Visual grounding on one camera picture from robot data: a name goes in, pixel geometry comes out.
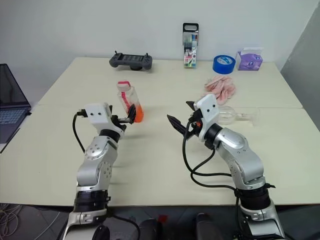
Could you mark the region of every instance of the laptop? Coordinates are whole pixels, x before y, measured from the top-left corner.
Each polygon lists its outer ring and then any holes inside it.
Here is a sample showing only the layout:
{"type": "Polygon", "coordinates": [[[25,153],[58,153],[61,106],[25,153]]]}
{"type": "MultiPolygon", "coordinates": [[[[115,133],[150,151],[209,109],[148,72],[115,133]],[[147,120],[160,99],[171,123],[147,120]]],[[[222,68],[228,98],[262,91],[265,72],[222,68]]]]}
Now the laptop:
{"type": "Polygon", "coordinates": [[[14,136],[31,106],[7,64],[0,64],[0,144],[14,136]]]}

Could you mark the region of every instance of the robotic arm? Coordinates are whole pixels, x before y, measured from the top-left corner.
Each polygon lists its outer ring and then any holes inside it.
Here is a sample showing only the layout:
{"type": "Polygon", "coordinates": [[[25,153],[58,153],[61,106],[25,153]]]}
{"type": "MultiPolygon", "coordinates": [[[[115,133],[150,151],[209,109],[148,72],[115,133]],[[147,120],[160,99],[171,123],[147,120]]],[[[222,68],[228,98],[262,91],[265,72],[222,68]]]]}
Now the robotic arm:
{"type": "Polygon", "coordinates": [[[245,239],[278,239],[285,234],[273,201],[269,198],[264,167],[261,159],[240,133],[222,128],[218,121],[219,109],[216,98],[208,94],[197,102],[186,102],[194,111],[187,127],[168,115],[171,125],[186,139],[196,135],[204,145],[217,150],[227,163],[236,187],[235,195],[241,201],[240,228],[245,239]]]}
{"type": "Polygon", "coordinates": [[[76,197],[63,240],[106,240],[110,232],[102,223],[111,199],[108,188],[112,167],[118,156],[118,141],[127,127],[124,124],[134,122],[136,108],[131,106],[127,118],[112,115],[112,106],[107,103],[88,104],[84,108],[78,115],[88,117],[99,135],[85,150],[84,162],[77,172],[76,197]]]}

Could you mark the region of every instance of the blue tape roll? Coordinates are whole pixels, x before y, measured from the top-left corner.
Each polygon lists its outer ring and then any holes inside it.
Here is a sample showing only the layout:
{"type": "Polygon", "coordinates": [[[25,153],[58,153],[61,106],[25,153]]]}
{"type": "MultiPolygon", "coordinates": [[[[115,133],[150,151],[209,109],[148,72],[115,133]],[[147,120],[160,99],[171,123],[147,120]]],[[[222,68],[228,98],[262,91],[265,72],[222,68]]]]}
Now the blue tape roll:
{"type": "Polygon", "coordinates": [[[227,55],[218,55],[213,59],[212,69],[218,74],[232,73],[236,64],[236,60],[227,55]]]}

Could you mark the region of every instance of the orange liquid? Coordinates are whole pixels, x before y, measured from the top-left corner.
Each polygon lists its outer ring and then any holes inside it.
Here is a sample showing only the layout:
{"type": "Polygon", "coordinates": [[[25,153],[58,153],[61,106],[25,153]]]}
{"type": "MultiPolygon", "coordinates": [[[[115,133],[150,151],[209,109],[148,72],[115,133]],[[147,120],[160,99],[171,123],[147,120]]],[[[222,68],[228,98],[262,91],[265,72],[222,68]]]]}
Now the orange liquid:
{"type": "Polygon", "coordinates": [[[139,106],[136,108],[136,114],[135,114],[134,122],[135,122],[135,123],[140,123],[140,122],[142,122],[142,119],[143,119],[143,118],[144,118],[144,111],[142,110],[141,105],[139,105],[139,106]]]}

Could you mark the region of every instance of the laptop keyboard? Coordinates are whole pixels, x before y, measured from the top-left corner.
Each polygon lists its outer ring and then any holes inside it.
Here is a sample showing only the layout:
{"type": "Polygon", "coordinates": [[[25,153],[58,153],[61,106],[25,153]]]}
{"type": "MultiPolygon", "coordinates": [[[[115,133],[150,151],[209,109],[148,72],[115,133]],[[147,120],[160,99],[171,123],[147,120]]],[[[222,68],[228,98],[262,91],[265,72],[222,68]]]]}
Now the laptop keyboard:
{"type": "Polygon", "coordinates": [[[16,124],[25,109],[0,111],[0,124],[16,124]]]}

